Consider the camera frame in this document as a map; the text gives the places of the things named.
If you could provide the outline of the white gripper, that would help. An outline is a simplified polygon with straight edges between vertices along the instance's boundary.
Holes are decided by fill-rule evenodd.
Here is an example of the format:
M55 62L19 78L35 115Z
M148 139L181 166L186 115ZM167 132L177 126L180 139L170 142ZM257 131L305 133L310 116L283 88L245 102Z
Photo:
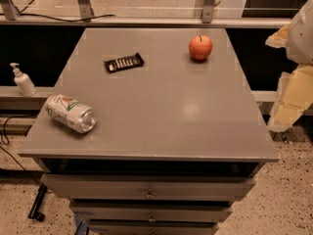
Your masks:
M265 44L285 48L287 57L298 63L292 72L279 78L276 101L270 112L268 129L285 132L313 104L313 0L307 0L291 24L270 35Z

